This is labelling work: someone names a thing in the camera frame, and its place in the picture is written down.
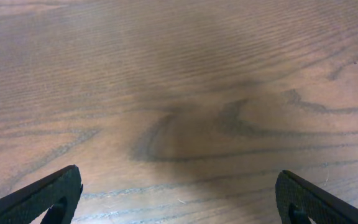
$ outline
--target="brown wood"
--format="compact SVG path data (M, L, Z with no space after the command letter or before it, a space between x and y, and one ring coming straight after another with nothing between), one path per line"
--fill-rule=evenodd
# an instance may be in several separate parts
M0 197L69 164L73 223L280 223L282 169L358 207L358 0L0 0Z

